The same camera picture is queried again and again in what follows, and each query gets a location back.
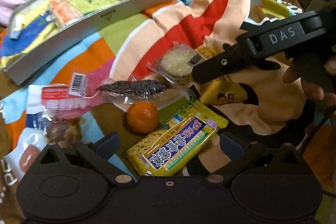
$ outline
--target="barcode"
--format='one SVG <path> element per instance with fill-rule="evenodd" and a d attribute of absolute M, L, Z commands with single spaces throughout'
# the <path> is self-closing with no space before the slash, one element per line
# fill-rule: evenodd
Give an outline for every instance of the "barcode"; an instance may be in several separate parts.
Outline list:
<path fill-rule="evenodd" d="M 82 97 L 85 89 L 85 78 L 86 75 L 82 75 L 79 73 L 74 73 L 72 76 L 69 94 L 74 96 Z"/>

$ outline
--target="snack package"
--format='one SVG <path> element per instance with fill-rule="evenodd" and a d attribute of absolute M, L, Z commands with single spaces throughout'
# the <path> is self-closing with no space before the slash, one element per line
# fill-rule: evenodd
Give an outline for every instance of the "snack package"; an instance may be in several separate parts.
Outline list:
<path fill-rule="evenodd" d="M 174 46 L 167 50 L 162 57 L 147 67 L 169 82 L 189 88 L 191 86 L 191 72 L 193 67 L 203 61 L 203 58 L 187 44 L 174 42 Z"/>
<path fill-rule="evenodd" d="M 56 25 L 59 28 L 70 25 L 83 17 L 83 14 L 66 0 L 51 0 L 48 7 L 56 18 Z"/>
<path fill-rule="evenodd" d="M 5 161 L 12 167 L 12 172 L 21 180 L 34 160 L 47 145 L 42 129 L 25 128 L 17 142 L 16 148 L 6 156 Z"/>
<path fill-rule="evenodd" d="M 125 152 L 141 176 L 172 176 L 180 171 L 228 120 L 192 98 L 162 129 Z"/>
<path fill-rule="evenodd" d="M 164 78 L 137 80 L 135 76 L 131 76 L 128 81 L 115 81 L 111 78 L 103 79 L 99 72 L 89 74 L 75 72 L 68 94 L 84 105 L 90 106 L 102 103 L 158 102 L 165 98 L 182 97 L 182 92 Z"/>
<path fill-rule="evenodd" d="M 196 51 L 204 58 L 217 54 L 213 47 L 199 47 Z M 200 101 L 205 105 L 224 105 L 247 100 L 247 93 L 241 85 L 234 83 L 228 75 L 223 75 L 199 86 Z"/>
<path fill-rule="evenodd" d="M 90 110 L 85 99 L 73 98 L 66 85 L 44 86 L 41 93 L 43 110 L 39 126 L 48 142 L 56 142 L 62 148 L 71 147 L 81 139 L 79 122 Z"/>

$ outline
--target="yellow wrapper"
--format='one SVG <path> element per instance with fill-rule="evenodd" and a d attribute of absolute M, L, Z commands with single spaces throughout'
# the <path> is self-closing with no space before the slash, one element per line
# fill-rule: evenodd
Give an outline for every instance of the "yellow wrapper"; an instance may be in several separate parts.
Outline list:
<path fill-rule="evenodd" d="M 214 47 L 200 47 L 196 51 L 204 58 L 215 56 Z M 200 101 L 205 105 L 224 105 L 239 103 L 247 100 L 247 93 L 241 85 L 232 82 L 229 76 L 224 75 L 210 82 L 202 84 L 200 87 Z"/>
<path fill-rule="evenodd" d="M 204 147 L 228 120 L 191 99 L 162 129 L 150 133 L 125 153 L 141 176 L 172 176 Z"/>

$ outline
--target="red label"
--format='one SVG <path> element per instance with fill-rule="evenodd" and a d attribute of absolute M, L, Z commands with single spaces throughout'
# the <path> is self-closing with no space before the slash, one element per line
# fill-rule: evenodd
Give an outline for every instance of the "red label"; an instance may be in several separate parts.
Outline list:
<path fill-rule="evenodd" d="M 69 86 L 45 86 L 42 88 L 42 100 L 63 100 L 68 95 Z"/>

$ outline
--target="metal rivet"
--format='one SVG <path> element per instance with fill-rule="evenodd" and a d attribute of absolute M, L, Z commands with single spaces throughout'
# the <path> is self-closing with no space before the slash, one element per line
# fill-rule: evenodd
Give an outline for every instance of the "metal rivet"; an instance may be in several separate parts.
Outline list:
<path fill-rule="evenodd" d="M 132 180 L 132 177 L 129 175 L 118 175 L 115 177 L 115 180 L 118 183 L 128 183 Z"/>
<path fill-rule="evenodd" d="M 221 175 L 214 174 L 214 175 L 208 176 L 207 180 L 211 183 L 220 183 L 224 180 L 224 178 Z"/>
<path fill-rule="evenodd" d="M 175 183 L 173 181 L 166 181 L 166 186 L 173 186 Z"/>

